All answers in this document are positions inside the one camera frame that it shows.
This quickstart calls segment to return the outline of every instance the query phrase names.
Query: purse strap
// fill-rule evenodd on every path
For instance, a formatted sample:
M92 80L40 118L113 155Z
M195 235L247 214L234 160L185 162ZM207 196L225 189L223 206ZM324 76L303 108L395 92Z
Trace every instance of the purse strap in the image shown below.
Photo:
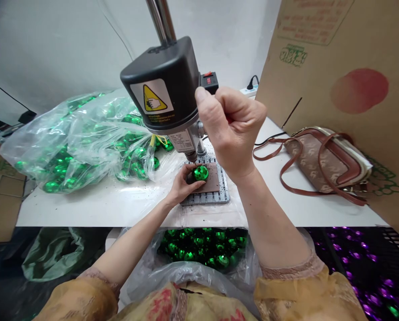
M304 195L304 196L318 196L318 195L332 195L332 194L338 194L338 195L342 196L343 198L345 198L346 200L352 202L353 204L356 204L356 205L359 205L359 206L364 206L364 205L367 204L366 199L361 198L361 197L356 196L356 195L349 194L349 193L344 192L343 190L340 190L339 188L337 188L337 187L335 186L335 184L333 184L332 181L330 181L330 179L325 175L325 173L323 172L322 165L321 165L321 163L319 162L320 155L321 155L322 152L324 151L324 149L325 149L325 147L326 147L326 144L327 144L334 136L336 136L336 135L342 136L343 138L347 139L349 142L352 142L352 141L353 141L353 140L351 139L351 137L348 136L347 134L344 134L344 133L333 133L333 134L329 135L328 137L326 137L326 139L323 141L322 145L320 146L319 153L318 153L318 158L317 158L317 162L318 162L318 165L319 165L319 169L320 169L320 171L321 171L321 173L322 173L322 175L323 175L323 177L324 177L324 180L325 180L326 183L330 186L330 188L333 190L332 193L312 192L312 191L306 191L306 190L303 190L303 189L296 189L296 188L293 188L293 187L290 187L289 185L287 185L287 184L285 183L285 181L283 180L283 174L284 174L284 172L287 171L287 170L289 169L289 167L292 166L293 163L296 162L296 160L297 160L297 159L299 158L299 156L302 154L303 144L302 144L301 141L300 141L298 138L296 138L296 137L290 137L290 138L286 138L286 139L280 139L280 138L275 139L275 138L270 138L266 143L281 143L280 147L279 147L275 152L273 152L273 153L271 153L271 154L269 154L269 155L267 155L267 156L265 156L265 157L258 157L258 156L256 156L256 155L254 154L254 151L257 150L257 149L260 149L260 148L264 147L264 146L266 145L266 143L264 143L263 145L258 146L258 147L255 147L255 148L253 149L253 157L254 157L255 159L257 159L258 161L266 161L266 160L268 160L268 159L270 159L270 158L272 158L272 157L274 157L274 156L277 156L277 155L280 153L281 149L283 148L283 144L284 144L284 143L286 143L286 142L288 142L288 141L291 141L291 140L296 140L296 141L300 144L300 149L299 149L298 153L295 154L295 155L293 155L292 158L283 166L283 168L282 168L281 171L280 171L280 181L281 181L281 184L284 186L285 189L287 189L288 191L290 191L290 192L292 192L292 193L299 194L299 195Z

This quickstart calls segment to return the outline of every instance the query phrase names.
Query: power switch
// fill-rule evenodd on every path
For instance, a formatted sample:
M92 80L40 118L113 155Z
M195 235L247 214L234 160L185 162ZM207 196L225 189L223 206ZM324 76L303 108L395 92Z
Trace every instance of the power switch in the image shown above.
M214 95L219 88L215 72L207 72L199 78L199 85L204 87L210 94Z

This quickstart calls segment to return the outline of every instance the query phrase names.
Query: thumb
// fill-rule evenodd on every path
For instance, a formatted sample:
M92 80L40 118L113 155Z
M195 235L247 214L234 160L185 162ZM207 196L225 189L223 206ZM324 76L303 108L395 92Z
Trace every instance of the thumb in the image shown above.
M198 105L199 118L203 122L207 134L212 139L214 137L221 138L229 127L222 105L203 87L196 89L195 99Z
M205 184L205 181L196 181L189 185L189 193L192 193L194 190L200 188L202 185Z

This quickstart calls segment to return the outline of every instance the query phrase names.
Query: yellow warning label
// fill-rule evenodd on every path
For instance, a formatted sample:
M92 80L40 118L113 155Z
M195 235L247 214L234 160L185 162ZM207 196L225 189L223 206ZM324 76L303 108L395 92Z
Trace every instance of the yellow warning label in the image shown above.
M146 111L158 111L167 108L167 105L147 85L143 85Z

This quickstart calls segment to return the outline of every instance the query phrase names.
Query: green plastic bag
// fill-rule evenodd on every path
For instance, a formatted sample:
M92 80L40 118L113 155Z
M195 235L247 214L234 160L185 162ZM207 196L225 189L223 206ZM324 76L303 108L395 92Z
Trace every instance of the green plastic bag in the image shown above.
M103 253L107 233L96 228L41 228L22 264L25 278L47 282L74 272Z

